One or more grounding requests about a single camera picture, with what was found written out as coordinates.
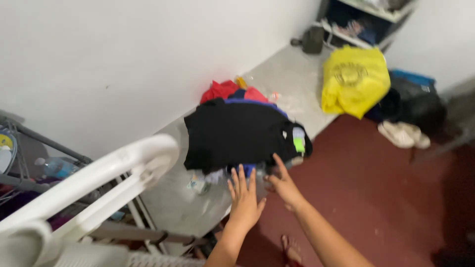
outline water bottle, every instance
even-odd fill
[[[55,157],[48,159],[37,158],[35,160],[35,165],[43,165],[43,172],[46,176],[56,177],[59,179],[65,179],[79,170],[79,167],[75,166],[74,164]]]

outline yellow plastic bag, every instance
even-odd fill
[[[345,46],[335,50],[323,65],[322,110],[361,119],[390,86],[386,61],[379,49]]]

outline white wall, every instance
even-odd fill
[[[194,107],[300,34],[318,0],[0,3],[0,109],[92,158]]]
[[[389,67],[435,77],[437,90],[475,76],[475,1],[421,0],[385,54]]]

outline hand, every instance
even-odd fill
[[[300,206],[305,204],[304,196],[297,189],[297,186],[290,178],[287,168],[280,159],[280,157],[274,153],[273,155],[275,162],[277,163],[277,174],[264,177],[265,181],[268,181],[272,184],[270,191],[276,192],[282,200],[285,202],[285,207],[289,211],[296,211]]]
[[[239,178],[236,169],[232,169],[234,187],[228,180],[229,192],[231,193],[232,205],[229,221],[226,225],[232,225],[236,231],[242,231],[247,234],[249,230],[257,223],[261,213],[266,205],[266,199],[263,198],[257,203],[256,196],[256,170],[252,169],[249,177],[249,189],[246,185],[246,177],[242,164],[239,165]]]

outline red floor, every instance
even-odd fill
[[[433,266],[431,255],[441,248],[466,250],[465,234],[475,229],[471,148],[411,165],[410,150],[392,145],[376,124],[342,115],[316,137],[313,152],[291,176],[302,194],[374,265]],[[305,266],[322,266],[276,195],[268,196],[238,264],[282,266],[282,234],[300,242]]]

